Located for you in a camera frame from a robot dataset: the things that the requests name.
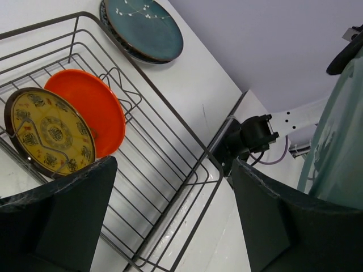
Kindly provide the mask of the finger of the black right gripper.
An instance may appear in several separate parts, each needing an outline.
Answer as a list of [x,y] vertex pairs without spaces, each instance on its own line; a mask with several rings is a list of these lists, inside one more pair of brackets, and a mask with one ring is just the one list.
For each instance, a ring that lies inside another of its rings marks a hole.
[[362,33],[357,35],[329,64],[326,73],[328,75],[340,75],[347,64],[355,58],[362,48]]

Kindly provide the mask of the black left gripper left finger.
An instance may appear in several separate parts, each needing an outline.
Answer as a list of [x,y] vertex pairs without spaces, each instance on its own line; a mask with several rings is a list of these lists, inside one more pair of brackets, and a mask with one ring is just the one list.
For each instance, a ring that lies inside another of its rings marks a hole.
[[117,172],[106,156],[1,199],[1,271],[90,271]]

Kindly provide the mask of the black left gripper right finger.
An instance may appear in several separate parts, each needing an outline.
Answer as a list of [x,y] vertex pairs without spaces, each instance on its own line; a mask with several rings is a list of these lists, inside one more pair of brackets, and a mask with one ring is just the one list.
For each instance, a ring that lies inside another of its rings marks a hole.
[[362,211],[322,201],[234,160],[252,271],[361,271]]

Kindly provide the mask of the orange plate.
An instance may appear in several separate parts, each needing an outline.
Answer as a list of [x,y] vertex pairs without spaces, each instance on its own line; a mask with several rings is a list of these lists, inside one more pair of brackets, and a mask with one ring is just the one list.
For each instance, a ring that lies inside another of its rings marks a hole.
[[125,137],[125,114],[113,91],[91,73],[66,69],[52,75],[44,88],[68,101],[93,130],[97,157],[114,153]]

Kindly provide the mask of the grey plate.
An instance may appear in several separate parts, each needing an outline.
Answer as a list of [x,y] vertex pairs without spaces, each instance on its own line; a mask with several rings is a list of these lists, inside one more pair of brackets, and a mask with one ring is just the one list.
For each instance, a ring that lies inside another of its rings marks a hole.
[[137,53],[161,62],[178,58],[181,30],[157,1],[105,1],[107,19],[117,35]]

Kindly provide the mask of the white blue floral plate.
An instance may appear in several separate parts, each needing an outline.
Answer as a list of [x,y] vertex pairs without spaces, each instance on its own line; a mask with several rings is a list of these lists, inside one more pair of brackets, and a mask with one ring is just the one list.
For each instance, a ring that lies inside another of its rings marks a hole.
[[112,27],[111,23],[108,20],[106,8],[105,8],[105,2],[101,1],[99,6],[99,18],[100,21],[103,23],[103,25],[110,31],[112,36],[117,40],[117,42],[124,48],[124,50],[135,60],[138,60],[143,63],[153,64],[153,65],[163,65],[170,63],[171,61],[160,61],[156,59],[152,59],[150,57],[147,57],[145,55],[142,55],[140,52],[133,49],[127,42],[125,42],[115,31],[115,29]]

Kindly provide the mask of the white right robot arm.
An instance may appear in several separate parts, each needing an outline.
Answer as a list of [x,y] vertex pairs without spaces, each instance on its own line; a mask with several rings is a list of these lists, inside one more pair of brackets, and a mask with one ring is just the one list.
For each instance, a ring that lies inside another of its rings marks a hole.
[[[331,61],[326,69],[328,75],[341,75],[362,49],[362,33],[357,34],[350,43]],[[333,95],[315,102],[262,116],[253,116],[242,122],[239,139],[242,152],[258,153],[269,149],[269,145],[279,137],[318,124]]]

